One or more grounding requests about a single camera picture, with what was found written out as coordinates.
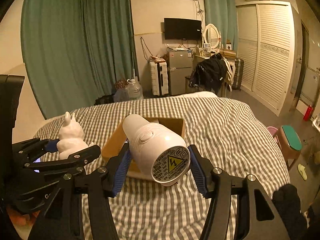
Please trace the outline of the black gloved right hand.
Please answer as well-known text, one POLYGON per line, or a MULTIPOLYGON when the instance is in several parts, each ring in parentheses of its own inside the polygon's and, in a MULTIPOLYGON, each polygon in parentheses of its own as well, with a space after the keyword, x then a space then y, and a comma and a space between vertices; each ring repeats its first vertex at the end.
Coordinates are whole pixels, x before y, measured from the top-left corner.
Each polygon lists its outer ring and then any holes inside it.
POLYGON ((272 202, 290 239, 319 239, 319 197, 302 212, 297 188, 286 184, 274 191, 272 202))

